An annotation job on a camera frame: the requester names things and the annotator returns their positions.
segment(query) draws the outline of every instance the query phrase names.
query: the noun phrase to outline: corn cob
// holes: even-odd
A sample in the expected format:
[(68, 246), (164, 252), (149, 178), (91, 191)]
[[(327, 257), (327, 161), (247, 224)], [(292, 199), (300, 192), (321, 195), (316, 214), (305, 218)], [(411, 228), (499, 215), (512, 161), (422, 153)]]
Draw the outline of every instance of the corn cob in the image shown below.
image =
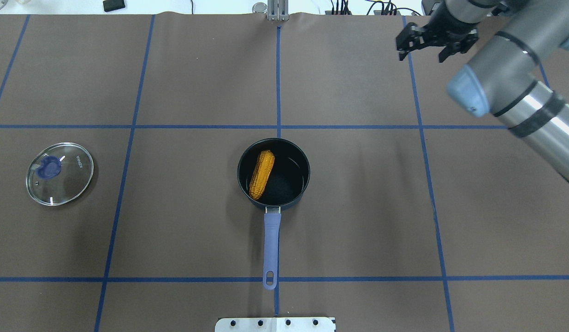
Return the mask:
[(249, 196), (251, 198), (258, 200), (264, 194), (272, 166), (274, 166), (274, 154), (270, 150), (262, 151), (258, 155), (254, 174), (249, 183)]

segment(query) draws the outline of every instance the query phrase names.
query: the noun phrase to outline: cable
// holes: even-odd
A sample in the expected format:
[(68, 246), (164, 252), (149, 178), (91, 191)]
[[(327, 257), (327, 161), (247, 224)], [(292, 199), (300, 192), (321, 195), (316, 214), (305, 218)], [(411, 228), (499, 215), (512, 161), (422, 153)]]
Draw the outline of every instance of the cable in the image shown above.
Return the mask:
[(368, 2), (372, 2), (373, 4), (371, 4), (371, 7), (368, 9), (367, 15), (371, 13), (371, 9), (373, 8), (373, 6), (375, 6), (376, 4), (381, 4), (381, 15), (383, 15), (383, 12), (387, 12), (386, 15), (390, 15), (390, 13), (393, 11), (394, 8), (396, 8), (397, 6), (395, 6), (394, 3), (392, 2), (384, 2), (384, 1), (372, 1), (372, 0), (366, 0)]
[(422, 16), (421, 13), (419, 13), (419, 12), (417, 12), (417, 11), (411, 9), (411, 8), (405, 8), (405, 7), (400, 7), (400, 8), (392, 9), (392, 11), (394, 11), (394, 15), (397, 15), (397, 11), (400, 10), (400, 9), (407, 9), (407, 10), (409, 10), (409, 11), (415, 12), (418, 16)]
[(383, 7), (385, 7), (385, 3), (382, 1), (371, 1), (373, 4), (371, 4), (371, 7), (368, 9), (367, 15), (371, 13), (371, 9), (373, 7), (375, 7), (376, 4), (381, 4), (381, 10), (383, 10)]

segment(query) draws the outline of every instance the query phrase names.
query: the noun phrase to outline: black pot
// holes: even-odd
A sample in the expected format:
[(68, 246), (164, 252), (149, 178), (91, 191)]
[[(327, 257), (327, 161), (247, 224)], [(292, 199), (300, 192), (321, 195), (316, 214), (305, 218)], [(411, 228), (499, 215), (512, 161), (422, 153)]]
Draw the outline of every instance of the black pot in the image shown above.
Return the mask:
[[(249, 183), (258, 156), (264, 150), (274, 154), (274, 166), (268, 177), (264, 194), (255, 200), (249, 196)], [(262, 282), (274, 290), (278, 282), (280, 211), (286, 210), (303, 196), (309, 183), (309, 161), (305, 153), (292, 142), (282, 138), (266, 138), (253, 143), (242, 155), (237, 166), (237, 180), (247, 198), (264, 214), (264, 273)]]

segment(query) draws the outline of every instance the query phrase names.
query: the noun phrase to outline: blue knob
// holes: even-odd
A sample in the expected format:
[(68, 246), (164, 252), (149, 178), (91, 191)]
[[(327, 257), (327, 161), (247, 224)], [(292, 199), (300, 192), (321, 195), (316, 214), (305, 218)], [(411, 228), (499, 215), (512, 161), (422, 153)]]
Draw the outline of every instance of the blue knob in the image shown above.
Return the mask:
[(36, 169), (36, 175), (42, 179), (54, 178), (61, 173), (61, 160), (48, 155), (41, 159), (41, 166)]

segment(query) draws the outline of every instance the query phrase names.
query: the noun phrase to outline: grid line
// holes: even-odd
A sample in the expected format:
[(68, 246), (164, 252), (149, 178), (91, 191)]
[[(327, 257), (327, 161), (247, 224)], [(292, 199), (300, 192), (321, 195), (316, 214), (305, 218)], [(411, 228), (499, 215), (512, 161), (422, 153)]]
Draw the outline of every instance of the grid line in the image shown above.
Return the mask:
[(23, 28), (20, 31), (20, 35), (18, 36), (16, 46), (14, 47), (14, 51), (12, 52), (12, 57), (10, 58), (10, 63), (8, 63), (8, 67), (6, 68), (6, 74), (4, 74), (2, 85), (0, 85), (0, 99), (2, 98), (2, 93), (4, 92), (4, 88), (6, 87), (6, 82), (8, 82), (8, 76), (10, 76), (10, 71), (12, 70), (12, 66), (14, 65), (14, 60), (16, 59), (16, 55), (18, 53), (18, 49), (20, 48), (20, 44), (22, 44), (23, 42), (23, 37), (24, 33), (26, 32), (26, 28), (28, 26), (28, 21), (30, 21), (30, 15), (27, 15), (26, 19), (24, 20)]
[[(276, 137), (281, 138), (282, 126), (280, 122), (280, 30), (282, 26), (276, 27)], [(280, 311), (280, 231), (276, 250), (276, 287), (274, 288), (274, 316), (277, 317)]]
[[(439, 281), (550, 281), (569, 280), (563, 275), (454, 275), (398, 277), (279, 277), (279, 282), (439, 282)], [(0, 277), (0, 282), (103, 282), (102, 277)], [(109, 277), (109, 283), (262, 282), (262, 277)]]
[[(402, 16), (403, 26), (407, 25), (405, 21), (405, 16)], [(430, 174), (430, 164), (428, 162), (428, 150), (426, 149), (426, 137), (424, 136), (424, 128), (422, 123), (422, 116), (420, 112), (420, 99), (418, 98), (418, 88), (415, 82), (415, 72), (414, 63), (411, 58), (411, 54), (408, 54), (409, 61), (409, 75), (411, 76), (411, 86), (414, 93), (414, 103), (415, 103), (415, 113), (418, 118), (418, 126), (420, 127), (420, 142), (422, 145), (422, 153), (424, 157), (424, 166), (426, 168), (426, 180), (428, 182), (428, 193), (430, 195), (430, 203), (432, 204), (432, 213), (434, 218), (434, 228), (436, 229), (436, 245), (438, 248), (438, 256), (440, 261), (440, 272), (442, 273), (442, 284), (445, 289), (445, 302), (446, 302), (446, 312), (449, 316), (449, 329), (450, 332), (455, 332), (455, 323), (453, 321), (453, 309), (450, 302), (449, 293), (449, 282), (446, 279), (446, 266), (445, 266), (445, 255), (442, 249), (442, 239), (440, 237), (440, 226), (438, 223), (438, 213), (436, 211), (436, 200), (434, 199), (434, 187), (432, 186), (432, 175)]]
[(106, 286), (108, 284), (108, 277), (110, 273), (110, 262), (112, 261), (112, 254), (114, 250), (114, 240), (116, 239), (116, 229), (119, 224), (120, 209), (123, 202), (124, 185), (127, 179), (127, 171), (129, 169), (129, 161), (131, 157), (131, 147), (133, 139), (135, 138), (135, 126), (137, 125), (137, 115), (139, 114), (139, 103), (141, 102), (141, 91), (143, 89), (143, 81), (145, 80), (145, 71), (147, 69), (147, 60), (149, 57), (149, 46), (151, 45), (151, 36), (154, 31), (155, 15), (151, 15), (149, 23), (149, 34), (147, 37), (147, 44), (145, 46), (145, 55), (143, 57), (143, 66), (141, 67), (141, 77), (139, 78), (139, 88), (137, 88), (137, 98), (135, 100), (135, 110), (133, 111), (133, 123), (131, 124), (131, 132), (129, 134), (129, 143), (127, 144), (127, 153), (124, 158), (123, 175), (120, 180), (119, 197), (116, 202), (116, 212), (114, 212), (114, 221), (112, 224), (112, 233), (110, 235), (110, 243), (108, 246), (108, 254), (106, 256), (106, 267), (104, 271), (104, 280), (102, 281), (101, 296), (98, 302), (98, 311), (96, 312), (96, 319), (94, 325), (94, 332), (100, 329), (100, 322), (102, 317), (102, 310), (104, 308), (104, 300), (106, 297)]
[(541, 69), (541, 75), (543, 77), (545, 85), (550, 89), (551, 85), (549, 84), (548, 78), (546, 78), (545, 68), (542, 66), (542, 63), (539, 63), (539, 68)]
[(203, 129), (203, 130), (506, 130), (501, 125), (476, 124), (0, 124), (0, 129)]

